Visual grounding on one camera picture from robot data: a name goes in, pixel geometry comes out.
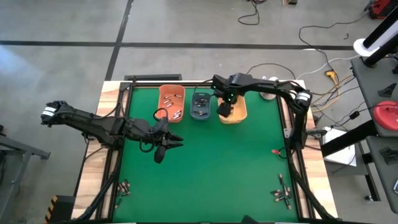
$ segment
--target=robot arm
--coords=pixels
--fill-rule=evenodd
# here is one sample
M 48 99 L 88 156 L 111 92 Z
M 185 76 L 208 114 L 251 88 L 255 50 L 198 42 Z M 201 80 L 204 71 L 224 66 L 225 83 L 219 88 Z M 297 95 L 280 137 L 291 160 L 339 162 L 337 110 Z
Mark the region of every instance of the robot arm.
M 307 112 L 312 99 L 312 94 L 308 90 L 291 81 L 260 80 L 243 73 L 231 75 L 229 78 L 214 75 L 212 81 L 211 88 L 214 89 L 215 96 L 224 100 L 217 109 L 217 113 L 224 117 L 231 114 L 238 96 L 244 96 L 247 91 L 271 93 L 283 97 L 295 115 L 293 129 L 288 138 L 288 147 L 296 150 L 304 148 L 307 139 L 305 130 Z
M 99 143 L 107 147 L 121 146 L 124 137 L 139 141 L 140 150 L 143 152 L 151 152 L 158 146 L 154 158 L 156 163 L 163 161 L 166 150 L 182 146 L 179 141 L 183 139 L 169 131 L 167 117 L 157 119 L 156 124 L 150 126 L 144 119 L 102 117 L 75 109 L 65 101 L 54 101 L 47 103 L 41 118 L 43 125 L 51 127 L 55 124 L 66 124 L 85 135 L 94 136 Z M 142 143 L 151 144 L 151 147 L 144 150 Z

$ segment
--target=orange tray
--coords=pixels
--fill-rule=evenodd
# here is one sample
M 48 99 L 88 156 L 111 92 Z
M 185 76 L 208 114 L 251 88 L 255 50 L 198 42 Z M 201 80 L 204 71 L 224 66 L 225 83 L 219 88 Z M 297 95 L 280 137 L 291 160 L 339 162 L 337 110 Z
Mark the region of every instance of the orange tray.
M 159 87 L 159 103 L 157 105 L 157 108 L 158 109 L 165 108 L 167 110 L 169 114 L 170 123 L 178 123 L 182 120 L 182 116 L 184 115 L 184 101 L 185 101 L 185 88 L 183 86 L 162 85 Z M 181 110 L 181 116 L 179 116 L 178 118 L 174 118 L 174 113 L 176 113 L 179 110 Z M 156 113 L 155 116 L 156 118 L 162 118 L 166 116 L 166 112 L 164 110 L 160 110 Z
M 218 106 L 224 102 L 223 99 L 218 98 Z M 243 121 L 248 116 L 248 111 L 246 109 L 246 102 L 243 96 L 238 96 L 237 102 L 233 105 L 232 113 L 227 117 L 220 117 L 220 121 L 223 124 L 238 124 Z

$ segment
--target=gray floor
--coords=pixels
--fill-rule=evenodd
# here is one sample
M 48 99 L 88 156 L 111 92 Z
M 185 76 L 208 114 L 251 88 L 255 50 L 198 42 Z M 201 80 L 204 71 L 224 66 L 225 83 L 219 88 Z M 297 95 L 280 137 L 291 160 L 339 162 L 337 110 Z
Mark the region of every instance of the gray floor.
M 100 41 L 116 40 L 127 0 L 3 0 L 0 2 L 0 40 Z M 238 24 L 239 16 L 252 12 L 244 0 L 135 0 L 124 42 L 195 42 L 234 44 L 302 44 L 299 28 L 353 21 L 363 14 L 367 0 L 300 0 L 281 6 L 271 0 L 261 4 L 259 26 Z M 302 37 L 311 44 L 352 45 L 366 37 L 380 21 L 361 21 L 330 30 L 308 29 Z M 0 124 L 10 138 L 51 151 L 51 158 L 34 158 L 15 202 L 14 220 L 41 223 L 53 195 L 72 195 L 85 144 L 78 131 L 66 126 L 40 125 L 46 102 L 67 100 L 94 111 L 98 103 L 112 47 L 28 47 L 0 45 Z M 348 58 L 353 51 L 326 51 L 329 58 Z M 281 63 L 296 76 L 325 63 L 312 50 L 140 49 L 122 48 L 112 80 L 125 75 L 181 73 L 184 80 L 202 80 L 213 74 L 246 72 L 259 63 Z M 349 61 L 331 63 L 341 78 L 350 75 Z M 303 76 L 307 88 L 325 92 L 333 86 L 323 71 Z M 291 78 L 282 68 L 266 66 L 255 77 Z M 352 81 L 344 89 L 357 86 Z M 339 120 L 363 101 L 359 90 L 344 94 L 325 110 Z M 346 125 L 354 128 L 369 119 L 363 113 Z M 319 127 L 332 122 L 322 118 Z M 339 217 L 348 221 L 397 223 L 389 209 L 376 171 L 381 202 L 367 203 L 363 177 L 330 177 Z

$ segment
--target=cable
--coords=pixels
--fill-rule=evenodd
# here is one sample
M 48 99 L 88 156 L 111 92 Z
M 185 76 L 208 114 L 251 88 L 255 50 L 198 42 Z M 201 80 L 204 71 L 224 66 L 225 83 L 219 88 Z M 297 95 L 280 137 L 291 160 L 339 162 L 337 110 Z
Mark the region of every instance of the cable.
M 94 152 L 92 152 L 91 154 L 89 154 L 88 156 L 85 157 L 84 161 L 86 161 L 88 158 L 90 158 L 92 155 L 96 154 L 97 152 L 99 152 L 102 149 L 105 149 L 106 147 L 101 146 L 99 149 L 95 150 Z
M 354 152 L 354 156 L 353 156 L 352 160 L 349 162 L 349 164 L 344 164 L 344 166 L 342 166 L 342 167 L 340 167 L 340 168 L 337 168 L 337 169 L 335 169 L 334 171 L 331 171 L 331 172 L 329 173 L 329 175 L 334 175 L 335 173 L 337 173 L 337 172 L 339 172 L 339 171 L 341 171 L 341 170 L 343 170 L 343 169 L 349 167 L 349 165 L 351 165 L 351 163 L 354 162 L 354 159 L 355 159 L 355 158 L 356 158 L 356 152 Z
M 195 88 L 193 89 L 193 93 L 195 93 L 195 92 L 197 91 L 197 88 L 198 88 L 200 85 L 203 85 L 203 84 L 205 84 L 206 82 L 210 82 L 210 81 L 212 81 L 212 80 L 213 80 L 213 79 L 211 78 L 211 79 L 209 79 L 209 80 L 205 80 L 205 81 L 203 81 L 203 82 L 197 84 L 197 85 L 195 86 Z
M 342 94 L 348 92 L 348 91 L 355 90 L 355 89 L 357 89 L 357 88 L 359 88 L 359 86 L 350 88 L 350 89 L 348 89 L 348 90 L 346 90 L 346 91 L 340 93 L 340 96 L 341 96 Z
M 396 104 L 394 104 L 394 105 L 374 105 L 374 106 L 370 106 L 370 107 L 365 108 L 365 109 L 360 110 L 360 111 L 354 111 L 354 113 L 350 114 L 349 118 L 343 124 L 341 124 L 340 126 L 346 124 L 348 121 L 351 121 L 352 119 L 357 118 L 362 111 L 366 111 L 366 110 L 369 110 L 371 108 L 375 108 L 375 107 L 378 107 L 378 106 L 397 106 L 397 105 Z
M 330 63 L 330 62 L 334 62 L 335 60 L 351 60 L 351 59 L 354 59 L 354 58 L 356 58 L 356 57 L 359 57 L 360 55 L 356 55 L 356 56 L 354 56 L 354 57 L 350 57 L 350 58 L 334 58 L 334 59 L 331 59 L 331 60 L 329 60 L 328 62 Z M 327 63 L 325 63 L 322 67 L 320 67 L 320 68 L 318 68 L 318 69 L 316 69 L 316 70 L 314 70 L 314 71 L 312 71 L 312 72 L 306 72 L 306 73 L 303 73 L 303 74 L 301 74 L 301 75 L 299 75 L 298 77 L 297 77 L 297 79 L 299 79 L 300 77 L 302 77 L 303 75 L 309 75 L 309 74 L 313 74 L 313 73 L 315 73 L 315 72 L 319 72 L 321 69 L 323 69 L 325 66 L 327 66 L 328 64 Z
M 287 67 L 285 67 L 285 66 L 283 66 L 283 65 L 279 65 L 278 63 L 261 63 L 261 64 L 258 64 L 258 65 L 255 65 L 255 66 L 251 67 L 251 68 L 249 69 L 249 71 L 246 72 L 246 74 L 248 75 L 249 72 L 250 72 L 252 69 L 254 69 L 254 68 L 258 67 L 258 66 L 261 66 L 261 65 L 276 65 L 276 66 L 282 67 L 282 68 L 288 70 L 288 71 L 292 74 L 293 79 L 296 80 L 296 76 L 294 75 L 294 72 L 293 72 L 293 71 L 291 71 L 289 68 L 287 68 Z
M 116 106 L 108 114 L 106 114 L 106 115 L 104 115 L 104 116 L 102 116 L 100 118 L 93 118 L 93 119 L 105 119 L 105 118 L 107 118 L 108 116 L 110 116 L 116 110 L 116 108 L 118 107 L 118 104 L 119 104 L 119 102 L 116 103 Z
M 342 83 L 343 81 L 347 80 L 349 77 L 352 77 L 352 75 L 348 75 L 346 77 L 344 77 L 344 79 L 342 79 L 342 81 L 338 82 L 335 86 L 333 86 L 332 88 L 330 88 L 330 90 L 328 90 L 325 94 L 323 94 L 321 97 L 319 97 L 318 99 L 316 99 L 312 105 L 315 105 L 316 102 L 318 102 L 320 99 L 322 99 L 324 96 L 326 96 L 327 94 L 329 94 L 328 92 L 332 91 L 334 88 L 336 88 L 338 86 L 338 84 Z
M 309 146 L 309 145 L 305 145 L 305 147 L 309 147 L 309 148 L 311 148 L 311 149 L 316 149 L 316 150 L 321 150 L 321 149 L 319 149 L 319 148 L 312 147 L 312 146 Z
M 339 86 L 338 89 L 340 89 L 340 88 L 342 88 L 343 86 L 347 85 L 349 82 L 353 81 L 354 79 L 355 79 L 355 77 L 353 77 L 352 79 L 348 80 L 347 82 L 345 82 L 344 84 L 342 84 L 341 86 Z M 351 88 L 351 89 L 349 89 L 349 90 L 346 90 L 346 91 L 342 92 L 341 94 L 344 94 L 344 93 L 346 93 L 347 91 L 354 90 L 354 89 L 356 89 L 357 87 L 354 87 L 354 88 Z M 331 93 L 331 95 L 329 96 L 329 98 L 328 98 L 325 102 L 323 102 L 323 103 L 321 103 L 321 104 L 319 104 L 319 105 L 317 105 L 317 106 L 325 106 L 330 100 L 336 98 L 336 97 L 333 96 L 333 95 L 337 92 L 338 89 L 335 89 L 335 90 Z
M 325 117 L 327 117 L 329 120 L 331 120 L 333 123 L 336 123 L 336 121 L 335 120 L 333 120 L 333 119 L 331 119 L 327 114 L 325 114 L 323 111 L 319 111 L 319 112 L 321 112 L 321 114 L 323 115 L 323 116 L 325 116 Z
M 306 42 L 305 40 L 303 40 L 303 39 L 301 38 L 301 31 L 302 31 L 303 29 L 306 29 L 306 28 L 322 28 L 322 29 L 329 29 L 329 28 L 334 27 L 334 26 L 337 25 L 337 24 L 353 24 L 353 23 L 355 23 L 355 22 L 360 21 L 360 20 L 361 20 L 364 16 L 366 16 L 366 15 L 367 15 L 367 13 L 363 14 L 363 16 L 361 16 L 359 19 L 356 19 L 355 21 L 352 21 L 352 22 L 336 22 L 336 23 L 334 23 L 334 24 L 332 24 L 331 26 L 328 26 L 328 27 L 326 27 L 326 26 L 303 26 L 303 27 L 300 28 L 300 30 L 298 30 L 298 38 L 299 38 L 304 44 L 307 44 L 309 47 L 315 49 L 317 52 L 321 52 L 321 53 L 325 56 L 325 58 L 326 58 L 326 64 L 330 67 L 330 69 L 331 69 L 332 71 L 334 71 L 333 67 L 329 64 L 328 55 L 327 55 L 324 51 L 319 50 L 319 49 L 316 49 L 314 46 L 312 46 L 311 44 L 309 44 L 308 42 Z
M 343 118 L 341 118 L 339 121 L 337 121 L 334 126 L 336 126 L 336 124 L 339 124 L 340 122 L 342 122 L 344 120 L 344 118 L 348 117 L 352 112 L 354 112 L 354 110 L 358 110 L 358 108 L 360 108 L 362 106 L 362 104 L 364 104 L 364 102 L 362 102 L 359 106 L 357 106 L 355 109 L 352 109 L 351 112 L 349 112 L 346 116 L 344 116 Z
M 333 82 L 334 82 L 334 83 L 336 84 L 336 86 L 337 86 L 337 88 L 336 88 L 336 90 L 337 90 L 337 97 L 336 97 L 332 102 L 330 102 L 330 103 L 328 103 L 326 106 L 324 106 L 323 108 L 318 109 L 318 110 L 313 110 L 312 112 L 316 113 L 316 112 L 319 112 L 319 111 L 323 111 L 324 109 L 328 108 L 330 105 L 332 105 L 334 102 L 336 102 L 336 101 L 338 100 L 338 97 L 340 96 L 340 88 L 339 88 L 339 86 L 338 86 L 336 80 L 335 80 L 334 78 L 332 78 L 332 80 L 333 80 Z
M 282 149 L 285 149 L 285 151 L 287 150 L 286 149 L 286 147 L 282 147 L 282 148 L 280 148 L 280 149 L 278 149 L 278 156 L 281 158 L 281 159 L 287 159 L 287 156 L 285 157 L 285 156 L 282 156 L 281 154 L 280 154 L 280 152 L 282 151 Z
M 257 10 L 257 5 L 262 4 L 262 3 L 266 2 L 266 1 L 267 1 L 267 0 L 250 0 L 251 4 L 252 4 L 253 7 L 254 7 L 254 14 L 250 14 L 250 15 L 246 15 L 246 16 L 241 16 L 241 17 L 238 18 L 238 22 L 239 22 L 240 24 L 249 25 L 249 26 L 256 26 L 256 25 L 260 24 L 260 13 L 259 13 L 259 11 Z M 257 15 L 257 22 L 255 22 L 255 23 L 248 23 L 248 22 L 242 22 L 242 21 L 241 21 L 241 19 L 243 19 L 243 18 L 252 17 L 252 16 L 256 16 L 256 15 Z

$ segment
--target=red object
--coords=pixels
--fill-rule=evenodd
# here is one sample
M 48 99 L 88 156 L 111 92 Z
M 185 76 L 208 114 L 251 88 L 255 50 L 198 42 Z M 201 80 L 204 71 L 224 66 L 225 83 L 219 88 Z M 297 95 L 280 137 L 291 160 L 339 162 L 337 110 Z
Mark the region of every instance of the red object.
M 369 15 L 372 19 L 385 19 L 397 5 L 397 0 L 377 0 L 368 8 Z
M 272 150 L 272 153 L 277 154 L 277 155 L 280 155 L 280 152 L 279 152 L 278 150 L 276 150 L 276 149 L 273 149 L 273 150 Z
M 373 108 L 374 119 L 383 128 L 398 131 L 398 105 L 394 101 L 383 101 Z

